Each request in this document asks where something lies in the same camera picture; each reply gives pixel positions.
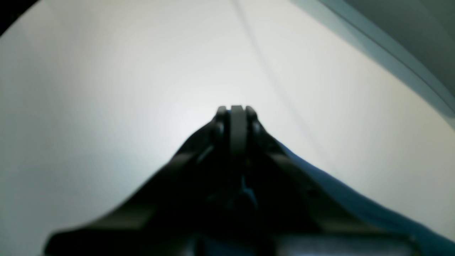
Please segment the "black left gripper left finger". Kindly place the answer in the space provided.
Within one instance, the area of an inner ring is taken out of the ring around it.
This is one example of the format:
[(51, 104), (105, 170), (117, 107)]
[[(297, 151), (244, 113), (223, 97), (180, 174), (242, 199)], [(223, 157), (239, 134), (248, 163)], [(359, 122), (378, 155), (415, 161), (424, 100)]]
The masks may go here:
[(45, 256), (148, 255), (174, 223), (189, 217), (185, 203), (195, 207), (213, 167), (219, 144), (229, 141), (230, 112), (218, 108), (208, 124), (193, 133), (171, 160), (121, 205), (74, 230), (54, 233), (44, 247)]

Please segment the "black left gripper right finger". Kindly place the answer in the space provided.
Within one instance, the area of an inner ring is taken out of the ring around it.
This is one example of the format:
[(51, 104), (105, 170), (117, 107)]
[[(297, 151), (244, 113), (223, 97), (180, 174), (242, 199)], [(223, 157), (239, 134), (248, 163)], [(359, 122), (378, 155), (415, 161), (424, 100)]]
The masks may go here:
[(252, 107), (230, 110), (230, 157), (270, 256), (418, 256), (408, 235), (355, 217), (285, 154)]

